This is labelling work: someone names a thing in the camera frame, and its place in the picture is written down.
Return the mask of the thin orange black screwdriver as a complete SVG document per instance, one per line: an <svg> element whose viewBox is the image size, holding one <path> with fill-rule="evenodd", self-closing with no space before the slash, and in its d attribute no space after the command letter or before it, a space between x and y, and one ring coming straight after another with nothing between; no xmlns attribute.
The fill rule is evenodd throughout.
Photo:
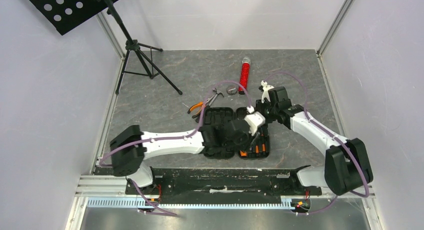
<svg viewBox="0 0 424 230"><path fill-rule="evenodd" d="M260 154L260 152L261 152L261 147L260 147L260 145L259 145L259 144L257 144L257 145L255 146L255 153L256 153L256 154Z"/></svg>

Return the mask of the black plastic tool case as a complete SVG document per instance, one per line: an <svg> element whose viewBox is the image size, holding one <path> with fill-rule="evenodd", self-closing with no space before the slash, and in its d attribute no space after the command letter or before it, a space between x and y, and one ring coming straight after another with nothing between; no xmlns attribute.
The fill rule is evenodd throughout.
<svg viewBox="0 0 424 230"><path fill-rule="evenodd" d="M258 127L252 135L249 125L244 122L247 114L246 107L236 110L230 107L206 107L199 128L204 146L201 153L217 160L230 159L235 155L240 157L240 151L247 153L247 157L240 157L242 159L268 157L271 152L268 124ZM266 152L262 152L262 144L265 144ZM260 154L255 153L256 145L260 145Z"/></svg>

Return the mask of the steel claw hammer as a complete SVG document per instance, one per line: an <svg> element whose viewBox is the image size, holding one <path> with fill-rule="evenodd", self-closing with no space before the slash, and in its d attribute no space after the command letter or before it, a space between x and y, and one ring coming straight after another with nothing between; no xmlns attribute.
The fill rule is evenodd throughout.
<svg viewBox="0 0 424 230"><path fill-rule="evenodd" d="M212 90L212 92L213 92L213 96L211 96L207 101L206 101L206 106L207 107L210 107L213 103L214 103L214 101L219 97L219 96L221 96L221 97L224 97L224 94L222 93L222 92L220 92L220 91L218 91L216 88L214 88L213 90Z"/></svg>

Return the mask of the orange handle pliers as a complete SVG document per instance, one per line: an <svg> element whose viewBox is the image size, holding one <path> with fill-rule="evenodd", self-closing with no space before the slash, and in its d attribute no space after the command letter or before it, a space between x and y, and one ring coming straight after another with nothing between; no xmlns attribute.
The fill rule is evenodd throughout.
<svg viewBox="0 0 424 230"><path fill-rule="evenodd" d="M200 119L201 112L209 105L209 102L210 102L210 99L207 98L205 101L201 101L201 102L198 102L198 103L192 105L188 109L187 114L191 114L195 110L198 110L197 113L192 116L192 118L195 119L198 122L199 119Z"/></svg>

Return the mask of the large orange handle screwdriver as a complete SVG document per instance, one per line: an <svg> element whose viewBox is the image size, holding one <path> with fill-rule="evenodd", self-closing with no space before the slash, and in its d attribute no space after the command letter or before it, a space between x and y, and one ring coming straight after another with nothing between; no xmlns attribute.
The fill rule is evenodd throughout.
<svg viewBox="0 0 424 230"><path fill-rule="evenodd" d="M247 157L248 154L245 151L240 151L239 155L240 155L240 157L245 158L245 157Z"/></svg>

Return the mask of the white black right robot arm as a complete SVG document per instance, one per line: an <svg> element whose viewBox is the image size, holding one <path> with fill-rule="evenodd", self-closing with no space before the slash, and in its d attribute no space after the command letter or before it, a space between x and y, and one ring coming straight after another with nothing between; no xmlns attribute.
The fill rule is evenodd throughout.
<svg viewBox="0 0 424 230"><path fill-rule="evenodd" d="M374 180L365 143L348 139L321 124L301 105L293 105L285 87L274 87L261 82L260 100L256 111L260 112L267 124L278 122L289 130L301 135L324 156L321 167L305 166L295 171L289 179L289 189L302 194L309 187L328 188L335 195L354 193L363 187L369 195L368 185Z"/></svg>

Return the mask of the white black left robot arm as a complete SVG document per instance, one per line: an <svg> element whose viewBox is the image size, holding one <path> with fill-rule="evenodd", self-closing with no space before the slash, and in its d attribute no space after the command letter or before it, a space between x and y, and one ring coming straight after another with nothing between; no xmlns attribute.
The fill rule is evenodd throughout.
<svg viewBox="0 0 424 230"><path fill-rule="evenodd" d="M157 181L152 169L143 164L144 160L172 154L214 154L246 147L264 123L265 117L255 111L243 119L203 125L186 132L143 132L139 125L131 125L109 144L112 174L128 177L144 194L152 194Z"/></svg>

